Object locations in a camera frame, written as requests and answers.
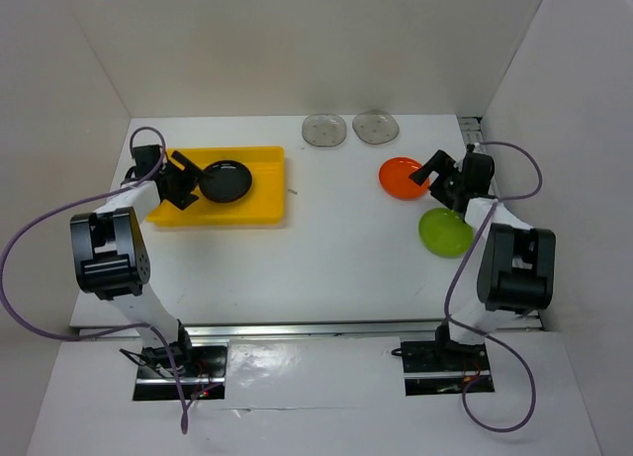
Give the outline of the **orange plate back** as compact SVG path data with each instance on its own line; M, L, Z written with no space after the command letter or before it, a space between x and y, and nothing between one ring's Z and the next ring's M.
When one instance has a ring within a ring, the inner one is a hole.
M425 195L429 188L429 179L421 185L414 183L409 176L421 167L421 164L408 157L393 157L385 161L378 172L382 188L392 197L412 201Z

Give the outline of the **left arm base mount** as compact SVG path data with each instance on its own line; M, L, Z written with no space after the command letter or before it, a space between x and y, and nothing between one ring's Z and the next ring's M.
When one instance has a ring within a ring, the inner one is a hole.
M121 348L119 352L136 365L135 402L164 402L179 399L170 368L148 363L139 353ZM226 394L226 344L201 345L192 348L193 362L178 369L187 401L223 400Z

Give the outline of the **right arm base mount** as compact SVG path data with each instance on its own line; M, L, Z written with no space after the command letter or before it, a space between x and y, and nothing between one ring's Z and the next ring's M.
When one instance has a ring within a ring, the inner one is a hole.
M402 341L391 351L402 363L408 397L493 393L494 380L486 346L441 348L434 341Z

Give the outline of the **black plate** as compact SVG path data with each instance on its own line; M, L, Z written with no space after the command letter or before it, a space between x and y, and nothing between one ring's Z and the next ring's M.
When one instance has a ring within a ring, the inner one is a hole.
M251 189L250 170L235 160L216 161L203 170L199 189L209 201L227 204L244 197Z

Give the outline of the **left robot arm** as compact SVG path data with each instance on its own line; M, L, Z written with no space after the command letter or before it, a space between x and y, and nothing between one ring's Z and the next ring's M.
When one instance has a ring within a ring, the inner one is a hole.
M179 151L164 157L158 145L135 147L133 159L120 192L70 221L76 281L84 293L139 326L144 364L182 376L195 366L196 353L184 325L149 285L151 266L140 224L163 202L181 211L193 205L203 171Z

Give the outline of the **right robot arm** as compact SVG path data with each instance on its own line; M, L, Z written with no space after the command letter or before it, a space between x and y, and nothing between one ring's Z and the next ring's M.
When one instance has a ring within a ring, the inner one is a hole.
M409 179L420 185L431 174L436 178L430 196L475 230L474 242L485 242L475 297L459 312L445 312L428 351L436 365L452 369L479 355L485 339L498 328L550 306L556 236L520 220L505 206L535 192L507 198L492 194L495 162L472 145L460 161L437 150Z

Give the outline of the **green plate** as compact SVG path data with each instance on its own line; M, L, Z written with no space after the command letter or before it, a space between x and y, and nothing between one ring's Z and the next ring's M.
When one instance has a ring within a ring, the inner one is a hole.
M429 252L443 258L462 256L474 239L473 228L445 208L425 212L418 222L418 235Z

